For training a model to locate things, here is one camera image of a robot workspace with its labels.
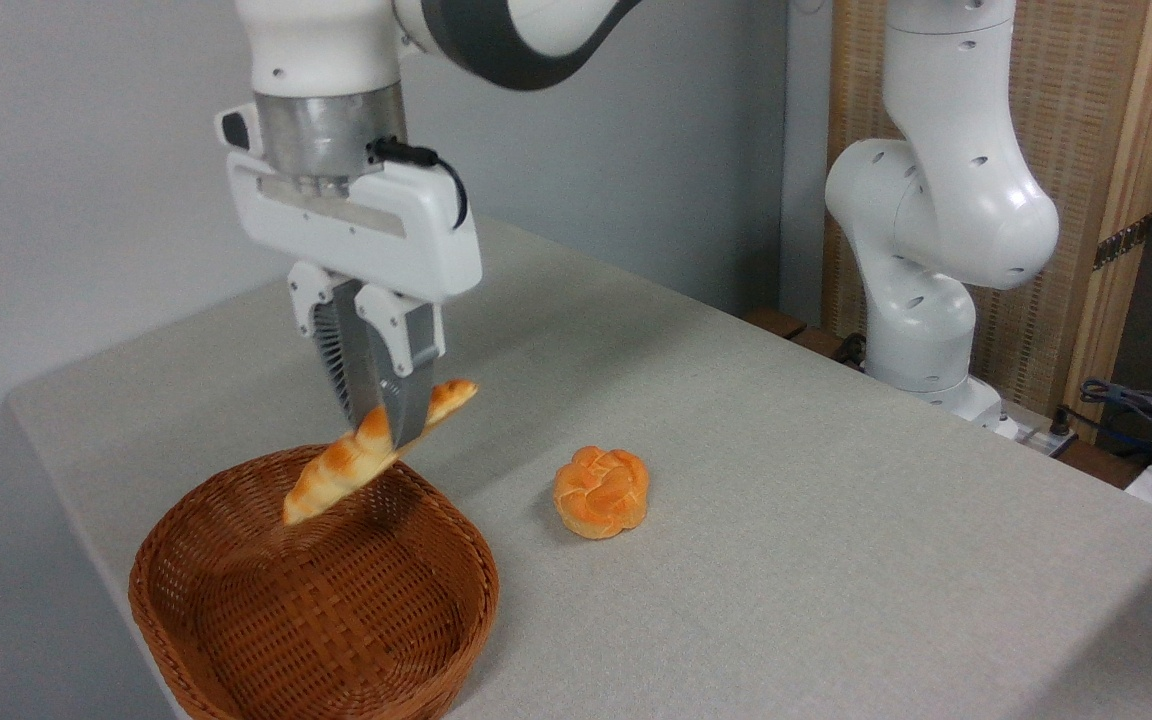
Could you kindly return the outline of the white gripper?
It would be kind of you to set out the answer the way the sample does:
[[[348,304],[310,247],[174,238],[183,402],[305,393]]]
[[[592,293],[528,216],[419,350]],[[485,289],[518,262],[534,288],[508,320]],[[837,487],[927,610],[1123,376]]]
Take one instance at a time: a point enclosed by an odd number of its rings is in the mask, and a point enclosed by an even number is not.
[[[403,448],[429,420],[445,354],[439,304],[483,278],[473,215],[447,172],[397,161],[355,179],[344,197],[303,194],[266,164],[259,131],[252,103],[217,115],[238,223],[255,243],[305,260],[287,276],[296,327],[349,425],[379,401]]]

